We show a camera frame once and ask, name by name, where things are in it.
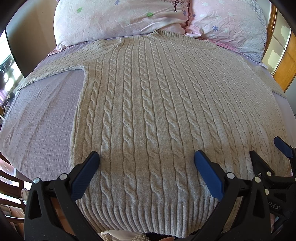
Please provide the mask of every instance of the sweater sleeve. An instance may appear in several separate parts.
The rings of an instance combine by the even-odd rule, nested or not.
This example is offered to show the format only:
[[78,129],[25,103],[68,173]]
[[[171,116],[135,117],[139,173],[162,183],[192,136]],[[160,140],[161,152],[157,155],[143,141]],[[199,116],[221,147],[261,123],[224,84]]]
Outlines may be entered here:
[[51,62],[49,65],[34,70],[26,77],[18,91],[46,77],[50,77],[69,70],[84,69],[84,65],[86,63],[89,63],[94,59],[101,58],[110,51],[113,51],[116,47],[122,46],[123,43],[124,39],[122,38],[115,40],[98,40],[94,43],[91,43],[75,53],[68,54],[63,58]]

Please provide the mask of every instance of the window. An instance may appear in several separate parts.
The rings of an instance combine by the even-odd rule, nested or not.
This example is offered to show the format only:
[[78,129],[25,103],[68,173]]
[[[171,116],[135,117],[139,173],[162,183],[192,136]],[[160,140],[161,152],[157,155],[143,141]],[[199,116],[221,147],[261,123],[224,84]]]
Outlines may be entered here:
[[23,78],[18,68],[6,39],[5,31],[0,36],[0,71],[4,74],[5,87],[4,90],[11,92],[13,87]]
[[291,36],[291,28],[288,23],[276,10],[276,22],[271,35],[270,44],[262,59],[262,62],[268,66],[268,71],[274,74],[280,61],[282,60]]

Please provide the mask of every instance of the sweater neckline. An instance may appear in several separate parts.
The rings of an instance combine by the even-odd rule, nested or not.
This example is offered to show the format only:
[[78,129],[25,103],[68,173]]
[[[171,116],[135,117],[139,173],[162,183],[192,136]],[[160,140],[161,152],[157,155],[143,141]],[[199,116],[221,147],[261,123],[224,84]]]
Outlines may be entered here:
[[148,36],[154,39],[169,41],[171,43],[180,43],[187,46],[190,45],[192,47],[202,48],[202,49],[215,49],[217,47],[216,44],[212,43],[209,40],[194,39],[191,37],[186,37],[181,34],[165,31],[165,30],[154,30],[154,32],[151,34],[148,34]]

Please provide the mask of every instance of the floral pillowcase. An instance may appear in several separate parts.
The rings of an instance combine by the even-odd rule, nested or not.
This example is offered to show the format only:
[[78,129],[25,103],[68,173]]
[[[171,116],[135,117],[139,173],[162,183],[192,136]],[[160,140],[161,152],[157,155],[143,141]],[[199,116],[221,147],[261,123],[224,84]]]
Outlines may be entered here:
[[189,0],[62,0],[54,16],[57,50],[85,41],[152,33],[185,34]]
[[228,46],[256,62],[263,57],[267,29],[255,0],[191,0],[186,35]]

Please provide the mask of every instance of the sweater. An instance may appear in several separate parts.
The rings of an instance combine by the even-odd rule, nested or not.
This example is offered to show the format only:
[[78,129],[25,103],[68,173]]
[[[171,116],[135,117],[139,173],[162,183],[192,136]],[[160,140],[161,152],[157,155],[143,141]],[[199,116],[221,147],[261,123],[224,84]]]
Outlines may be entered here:
[[200,149],[239,178],[254,177],[251,150],[277,175],[286,173],[288,159],[273,144],[286,132],[272,88],[240,55],[154,31],[98,40],[36,70],[22,87],[72,69],[85,79],[69,164],[100,154],[77,202],[97,232],[185,237],[199,229],[217,204],[194,165]]

